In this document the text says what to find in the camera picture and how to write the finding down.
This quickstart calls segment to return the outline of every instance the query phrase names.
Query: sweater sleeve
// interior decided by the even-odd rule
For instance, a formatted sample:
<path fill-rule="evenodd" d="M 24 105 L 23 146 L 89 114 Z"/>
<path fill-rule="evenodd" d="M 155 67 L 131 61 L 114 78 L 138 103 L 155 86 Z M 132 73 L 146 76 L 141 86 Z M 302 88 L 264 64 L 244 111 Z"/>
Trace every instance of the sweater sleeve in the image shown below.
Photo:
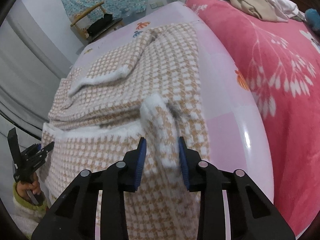
<path fill-rule="evenodd" d="M 17 183 L 13 184 L 13 203 L 15 206 L 16 216 L 32 220 L 39 223 L 43 218 L 46 209 L 48 208 L 47 200 L 45 199 L 41 206 L 35 206 L 21 198 L 17 193 Z"/>

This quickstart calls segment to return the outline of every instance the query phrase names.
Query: orange seashell print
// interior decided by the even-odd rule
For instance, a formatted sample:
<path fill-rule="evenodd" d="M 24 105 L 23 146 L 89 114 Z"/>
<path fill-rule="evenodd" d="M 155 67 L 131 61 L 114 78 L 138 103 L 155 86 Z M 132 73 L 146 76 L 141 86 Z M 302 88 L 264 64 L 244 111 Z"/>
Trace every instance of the orange seashell print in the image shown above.
<path fill-rule="evenodd" d="M 141 30 L 142 28 L 147 27 L 150 24 L 150 22 L 144 22 L 144 23 L 138 23 L 138 27 L 136 30 Z"/>
<path fill-rule="evenodd" d="M 235 73 L 237 74 L 237 82 L 243 89 L 250 91 L 249 86 L 247 85 L 247 82 L 244 80 L 243 75 L 239 70 L 235 70 Z"/>

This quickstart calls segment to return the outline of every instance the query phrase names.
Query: pink and white bed sheet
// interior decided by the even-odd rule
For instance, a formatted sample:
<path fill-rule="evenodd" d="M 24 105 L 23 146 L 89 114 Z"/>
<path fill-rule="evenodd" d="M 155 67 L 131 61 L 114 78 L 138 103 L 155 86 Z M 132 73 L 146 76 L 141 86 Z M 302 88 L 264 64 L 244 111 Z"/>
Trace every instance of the pink and white bed sheet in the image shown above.
<path fill-rule="evenodd" d="M 266 129 L 275 205 L 296 235 L 320 209 L 320 47 L 301 22 L 263 22 L 223 0 L 186 5 L 225 46 Z"/>
<path fill-rule="evenodd" d="M 194 24 L 198 37 L 201 96 L 209 130 L 211 162 L 226 171 L 245 170 L 273 201 L 270 151 L 255 101 L 226 49 L 188 7 L 180 2 L 171 3 L 89 44 L 74 67 L 93 63 L 149 28 L 187 22 Z"/>

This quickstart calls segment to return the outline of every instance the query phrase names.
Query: pink blanket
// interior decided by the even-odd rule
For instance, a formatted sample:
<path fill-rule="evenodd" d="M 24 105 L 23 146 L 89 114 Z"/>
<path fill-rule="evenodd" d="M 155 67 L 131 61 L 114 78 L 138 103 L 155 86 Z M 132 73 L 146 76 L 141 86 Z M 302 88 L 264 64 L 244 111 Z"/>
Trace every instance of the pink blanket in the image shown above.
<path fill-rule="evenodd" d="M 319 43 L 294 20 L 263 22 L 223 0 L 186 4 L 226 47 L 255 98 L 271 150 L 274 202 L 297 235 L 320 209 Z"/>

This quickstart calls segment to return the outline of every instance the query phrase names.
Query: wall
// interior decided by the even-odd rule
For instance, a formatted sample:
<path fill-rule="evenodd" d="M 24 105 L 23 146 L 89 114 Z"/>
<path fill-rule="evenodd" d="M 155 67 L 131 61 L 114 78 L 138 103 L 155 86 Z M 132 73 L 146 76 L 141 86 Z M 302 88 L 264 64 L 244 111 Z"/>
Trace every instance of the wall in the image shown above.
<path fill-rule="evenodd" d="M 146 14 L 156 10 L 152 10 L 149 4 L 159 1 L 167 4 L 167 0 L 148 0 Z M 84 47 L 84 42 L 80 41 L 81 39 L 70 29 L 70 20 L 61 0 L 22 0 L 22 2 L 55 46 L 71 63 L 74 63 Z"/>

